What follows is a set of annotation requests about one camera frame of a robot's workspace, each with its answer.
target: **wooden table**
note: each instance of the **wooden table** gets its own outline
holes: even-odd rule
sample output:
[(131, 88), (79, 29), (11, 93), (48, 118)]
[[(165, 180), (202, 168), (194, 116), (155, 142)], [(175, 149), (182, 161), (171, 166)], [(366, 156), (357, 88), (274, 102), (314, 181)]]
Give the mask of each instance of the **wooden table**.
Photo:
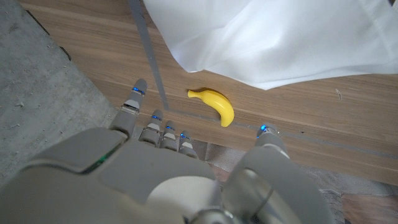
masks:
[[(144, 13), (161, 77), (156, 85), (127, 0), (20, 2), (115, 106), (138, 78), (147, 80), (142, 126), (159, 108), (165, 119), (176, 121), (177, 131), (247, 151), (257, 128), (272, 123), (297, 163), (398, 185), (396, 75), (329, 78), (264, 91), (211, 72), (187, 73)], [(213, 108), (187, 97), (187, 90), (203, 87), (230, 100), (232, 125), (222, 128)]]
[(344, 217), (352, 224), (396, 224), (398, 196), (344, 194)]

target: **robot finger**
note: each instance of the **robot finger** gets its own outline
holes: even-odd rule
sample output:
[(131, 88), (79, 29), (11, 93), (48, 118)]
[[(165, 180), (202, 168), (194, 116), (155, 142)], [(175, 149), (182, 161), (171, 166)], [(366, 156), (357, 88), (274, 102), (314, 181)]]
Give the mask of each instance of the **robot finger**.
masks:
[(162, 124), (162, 119), (163, 112), (161, 110), (155, 110), (150, 118), (149, 124), (142, 131), (139, 140), (157, 147), (159, 145), (160, 125)]
[(290, 159), (287, 154), (285, 144), (280, 138), (278, 129), (274, 125), (263, 124), (257, 132), (256, 146), (264, 147), (269, 144), (277, 146), (275, 149)]
[(178, 147), (178, 152), (198, 159), (197, 153), (193, 150), (191, 136), (189, 135), (188, 131), (183, 131), (180, 135), (180, 145)]
[(162, 139), (160, 140), (160, 148), (178, 151), (177, 141), (175, 139), (174, 122), (167, 121), (164, 128)]
[(120, 131), (127, 135), (127, 138), (131, 137), (146, 90), (147, 83), (145, 80), (139, 79), (133, 86), (129, 97), (113, 119), (109, 127), (111, 130)]

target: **white cloth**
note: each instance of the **white cloth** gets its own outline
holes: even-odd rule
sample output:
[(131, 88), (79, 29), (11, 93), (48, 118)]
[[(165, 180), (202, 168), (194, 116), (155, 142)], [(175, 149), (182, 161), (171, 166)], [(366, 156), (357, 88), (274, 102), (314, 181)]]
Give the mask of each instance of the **white cloth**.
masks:
[(176, 61), (270, 89), (398, 73), (388, 0), (144, 0)]

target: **gray tape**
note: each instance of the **gray tape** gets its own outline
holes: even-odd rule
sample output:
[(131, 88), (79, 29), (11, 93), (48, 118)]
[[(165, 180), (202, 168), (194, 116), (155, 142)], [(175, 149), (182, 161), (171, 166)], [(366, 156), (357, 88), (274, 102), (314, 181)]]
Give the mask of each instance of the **gray tape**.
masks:
[(157, 66), (154, 49), (152, 48), (152, 43), (150, 42), (147, 24), (144, 19), (144, 12), (142, 11), (139, 0), (129, 0), (129, 5), (149, 61), (150, 69), (152, 69), (152, 73), (154, 74), (155, 83), (159, 91), (160, 98), (162, 99), (163, 107), (165, 110), (169, 110), (169, 103), (167, 102), (166, 93), (164, 91), (159, 67)]
[(281, 133), (282, 136), (288, 136), (288, 137), (302, 139), (302, 140), (311, 141), (311, 142), (315, 142), (315, 143), (326, 144), (326, 145), (329, 145), (329, 146), (341, 147), (343, 149), (349, 149), (349, 150), (353, 150), (353, 151), (364, 152), (364, 153), (368, 153), (368, 154), (372, 154), (372, 155), (380, 156), (380, 157), (385, 157), (385, 158), (389, 158), (389, 159), (398, 159), (398, 156), (392, 155), (392, 154), (387, 154), (387, 153), (384, 153), (384, 152), (377, 152), (377, 151), (373, 151), (373, 150), (370, 150), (370, 149), (364, 149), (364, 148), (361, 148), (361, 147), (349, 146), (349, 145), (346, 145), (346, 144), (340, 144), (340, 143), (326, 141), (326, 140), (322, 140), (322, 139), (315, 139), (315, 138), (310, 138), (310, 137), (306, 137), (306, 136), (299, 136), (297, 134), (291, 134), (291, 133), (286, 133), (286, 132), (280, 132), (280, 133)]

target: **banana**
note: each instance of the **banana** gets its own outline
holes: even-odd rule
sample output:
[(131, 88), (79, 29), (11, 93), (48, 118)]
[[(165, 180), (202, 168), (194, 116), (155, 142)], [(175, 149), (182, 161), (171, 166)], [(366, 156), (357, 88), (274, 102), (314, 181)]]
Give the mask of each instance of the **banana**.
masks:
[(221, 116), (222, 127), (227, 127), (234, 120), (234, 109), (232, 108), (231, 103), (227, 98), (225, 98), (225, 96), (217, 93), (216, 91), (205, 90), (201, 92), (194, 92), (189, 90), (188, 97), (200, 98), (204, 103), (217, 110)]

